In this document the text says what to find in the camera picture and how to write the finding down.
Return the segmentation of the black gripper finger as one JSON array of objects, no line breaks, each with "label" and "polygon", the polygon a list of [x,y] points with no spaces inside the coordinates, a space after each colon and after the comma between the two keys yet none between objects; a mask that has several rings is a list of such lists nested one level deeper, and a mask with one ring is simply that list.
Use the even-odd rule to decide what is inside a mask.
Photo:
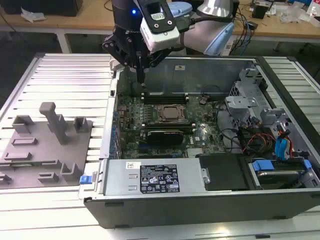
[{"label": "black gripper finger", "polygon": [[154,53],[149,53],[146,58],[142,61],[142,75],[141,75],[141,83],[144,83],[146,72],[150,68],[157,67],[169,54],[173,51],[172,48],[167,48],[163,50],[159,50]]},{"label": "black gripper finger", "polygon": [[137,82],[142,82],[142,66],[131,36],[120,38],[112,34],[104,40],[102,47],[121,65],[134,69]]}]

